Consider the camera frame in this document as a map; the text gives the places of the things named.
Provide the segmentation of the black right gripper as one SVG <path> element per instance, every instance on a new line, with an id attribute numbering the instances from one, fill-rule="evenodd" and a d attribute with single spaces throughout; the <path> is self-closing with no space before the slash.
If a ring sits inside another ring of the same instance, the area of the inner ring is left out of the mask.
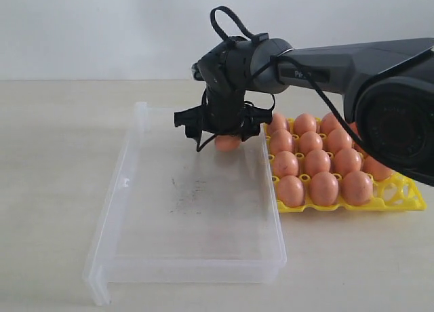
<path id="1" fill-rule="evenodd" d="M 199 106 L 174 113 L 174 126 L 184 127 L 187 138 L 203 148 L 217 136 L 234 136 L 241 141 L 259 135 L 261 125 L 272 122 L 272 109 L 263 109 L 244 104 L 238 111 L 217 111 L 209 105 Z"/>

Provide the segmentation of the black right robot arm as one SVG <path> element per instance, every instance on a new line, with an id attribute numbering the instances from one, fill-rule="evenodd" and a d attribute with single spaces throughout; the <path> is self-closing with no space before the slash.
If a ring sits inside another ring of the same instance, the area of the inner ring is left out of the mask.
<path id="1" fill-rule="evenodd" d="M 203 132 L 247 140 L 271 122 L 271 109 L 245 100 L 248 91 L 279 94 L 290 86 L 321 97 L 340 94 L 344 126 L 383 165 L 433 184 L 433 40 L 431 38 L 293 49 L 282 39 L 229 37 L 192 67 L 206 84 L 201 104 L 174 115 L 186 137 Z"/>

